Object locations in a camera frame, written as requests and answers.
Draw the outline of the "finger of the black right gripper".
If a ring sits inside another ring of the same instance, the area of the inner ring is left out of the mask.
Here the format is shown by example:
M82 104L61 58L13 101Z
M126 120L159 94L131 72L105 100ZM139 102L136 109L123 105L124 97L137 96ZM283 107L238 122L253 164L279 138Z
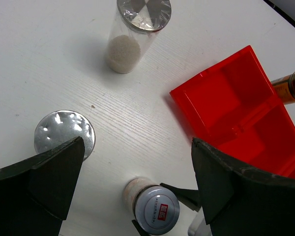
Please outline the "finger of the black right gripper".
M160 185L172 191L177 199L189 209L199 212L202 207L202 203L198 190L177 188L165 183L160 183Z
M131 221L140 236L148 236L147 232L139 225L136 220Z

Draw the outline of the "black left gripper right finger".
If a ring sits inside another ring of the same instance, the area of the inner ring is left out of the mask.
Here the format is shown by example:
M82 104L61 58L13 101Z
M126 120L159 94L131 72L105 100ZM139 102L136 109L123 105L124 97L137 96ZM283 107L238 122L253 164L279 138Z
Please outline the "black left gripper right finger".
M191 157L214 236L295 236L295 179L251 166L198 138Z

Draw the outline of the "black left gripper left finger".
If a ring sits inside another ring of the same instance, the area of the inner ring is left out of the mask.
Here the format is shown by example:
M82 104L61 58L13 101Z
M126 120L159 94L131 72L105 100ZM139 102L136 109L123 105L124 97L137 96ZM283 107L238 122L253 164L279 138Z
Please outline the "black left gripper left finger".
M0 236L57 236L85 154L81 137L0 169Z

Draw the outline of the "white-lidded red spice jar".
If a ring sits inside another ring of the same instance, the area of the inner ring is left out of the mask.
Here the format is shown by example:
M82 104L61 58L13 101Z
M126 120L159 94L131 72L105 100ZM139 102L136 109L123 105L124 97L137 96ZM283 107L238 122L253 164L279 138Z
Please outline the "white-lidded red spice jar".
M168 233L179 219L180 206L175 194L147 177L130 180L122 198L139 226L150 235Z

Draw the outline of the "orange-labelled spice bottle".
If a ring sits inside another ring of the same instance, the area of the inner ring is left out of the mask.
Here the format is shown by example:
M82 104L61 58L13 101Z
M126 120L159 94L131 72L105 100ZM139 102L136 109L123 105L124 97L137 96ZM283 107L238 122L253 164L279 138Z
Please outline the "orange-labelled spice bottle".
M284 105L295 103L295 72L271 82Z

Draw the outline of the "silver-lidded clear jar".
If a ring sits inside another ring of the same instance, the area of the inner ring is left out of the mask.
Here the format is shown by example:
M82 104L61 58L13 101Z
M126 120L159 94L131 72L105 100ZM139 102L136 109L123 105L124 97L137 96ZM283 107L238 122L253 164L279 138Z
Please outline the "silver-lidded clear jar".
M86 160L92 154L96 142L91 122L76 111L55 111L46 115L36 126L34 149L40 154L78 136L84 140Z

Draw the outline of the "red plastic organizer bin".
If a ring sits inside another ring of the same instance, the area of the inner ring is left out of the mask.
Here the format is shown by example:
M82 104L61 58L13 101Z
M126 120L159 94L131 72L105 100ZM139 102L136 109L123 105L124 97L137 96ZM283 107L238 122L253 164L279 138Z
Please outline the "red plastic organizer bin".
M295 126L251 46L170 95L196 137L249 165L295 179Z

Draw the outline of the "clear jar with white granules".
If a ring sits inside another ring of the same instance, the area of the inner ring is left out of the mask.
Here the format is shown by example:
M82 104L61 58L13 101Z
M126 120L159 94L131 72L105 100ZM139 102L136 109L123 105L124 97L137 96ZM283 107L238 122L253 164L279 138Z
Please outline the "clear jar with white granules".
M113 71L127 74L168 24L172 6L169 0L117 0L116 6L105 60Z

